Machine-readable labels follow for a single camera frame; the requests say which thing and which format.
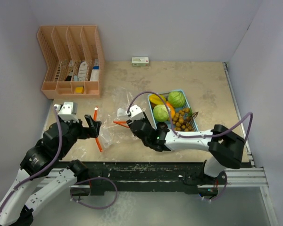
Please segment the clear orange zip bag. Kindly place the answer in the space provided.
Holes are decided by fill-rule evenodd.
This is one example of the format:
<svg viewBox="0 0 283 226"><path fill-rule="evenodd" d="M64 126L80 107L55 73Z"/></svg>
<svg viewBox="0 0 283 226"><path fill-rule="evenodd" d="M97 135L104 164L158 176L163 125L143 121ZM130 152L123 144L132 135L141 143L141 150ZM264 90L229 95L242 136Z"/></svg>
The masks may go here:
<svg viewBox="0 0 283 226"><path fill-rule="evenodd" d="M100 151L105 151L112 145L131 143L137 138L130 131L126 121L127 109L139 93L139 90L124 87L113 88L110 93L110 105L106 104L98 110L97 119L101 121L100 134L97 138Z"/></svg>

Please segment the green cabbage front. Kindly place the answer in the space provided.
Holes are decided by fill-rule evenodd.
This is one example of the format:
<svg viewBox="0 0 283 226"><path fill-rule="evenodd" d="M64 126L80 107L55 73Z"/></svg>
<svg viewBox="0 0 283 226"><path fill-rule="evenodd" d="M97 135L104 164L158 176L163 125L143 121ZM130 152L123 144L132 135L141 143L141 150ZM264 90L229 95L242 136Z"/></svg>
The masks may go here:
<svg viewBox="0 0 283 226"><path fill-rule="evenodd" d="M165 105L157 105L153 109L154 119L158 122L165 122L169 120L169 113Z"/></svg>

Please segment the green cabbage back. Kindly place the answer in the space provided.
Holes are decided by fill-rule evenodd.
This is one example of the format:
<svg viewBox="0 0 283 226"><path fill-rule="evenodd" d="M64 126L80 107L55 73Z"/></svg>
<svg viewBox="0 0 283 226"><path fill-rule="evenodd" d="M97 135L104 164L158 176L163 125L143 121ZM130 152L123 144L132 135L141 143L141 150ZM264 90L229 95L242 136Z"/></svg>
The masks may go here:
<svg viewBox="0 0 283 226"><path fill-rule="evenodd" d="M168 95L168 101L174 108L180 108L185 105L185 97L180 91L172 91Z"/></svg>

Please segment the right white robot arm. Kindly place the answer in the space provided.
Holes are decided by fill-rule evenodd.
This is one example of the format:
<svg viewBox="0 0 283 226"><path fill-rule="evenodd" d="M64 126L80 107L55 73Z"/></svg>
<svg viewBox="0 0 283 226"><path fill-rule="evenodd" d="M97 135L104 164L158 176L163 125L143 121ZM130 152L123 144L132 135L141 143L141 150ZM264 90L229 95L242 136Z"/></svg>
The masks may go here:
<svg viewBox="0 0 283 226"><path fill-rule="evenodd" d="M223 125L198 132L173 132L171 129L155 129L147 119L128 120L131 132L146 147L157 152L185 149L202 150L212 154L203 163L198 178L205 184L212 184L225 169L240 169L245 141Z"/></svg>

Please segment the green cabbage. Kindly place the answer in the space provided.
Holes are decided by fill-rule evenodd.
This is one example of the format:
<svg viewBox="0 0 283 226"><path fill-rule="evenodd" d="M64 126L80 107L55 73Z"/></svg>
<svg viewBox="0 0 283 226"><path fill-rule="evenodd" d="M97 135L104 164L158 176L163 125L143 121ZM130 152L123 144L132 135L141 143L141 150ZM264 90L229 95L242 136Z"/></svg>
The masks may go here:
<svg viewBox="0 0 283 226"><path fill-rule="evenodd" d="M153 109L154 119L158 122L165 122L169 120L169 113L165 105L157 105Z"/></svg>
<svg viewBox="0 0 283 226"><path fill-rule="evenodd" d="M185 105L185 97L180 91L172 91L168 95L168 101L174 108L180 108Z"/></svg>

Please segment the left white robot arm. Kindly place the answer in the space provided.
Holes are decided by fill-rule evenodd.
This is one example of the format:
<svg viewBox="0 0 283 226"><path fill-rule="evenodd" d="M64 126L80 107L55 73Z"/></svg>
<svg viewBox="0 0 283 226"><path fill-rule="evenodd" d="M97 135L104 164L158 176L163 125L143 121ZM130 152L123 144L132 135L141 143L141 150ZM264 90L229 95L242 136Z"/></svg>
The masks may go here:
<svg viewBox="0 0 283 226"><path fill-rule="evenodd" d="M12 186L0 202L0 226L29 226L39 211L71 184L87 181L88 169L79 160L71 161L57 178L39 191L37 186L70 151L79 139L97 138L100 121L85 115L88 126L80 119L56 122L43 133L42 139L27 151Z"/></svg>

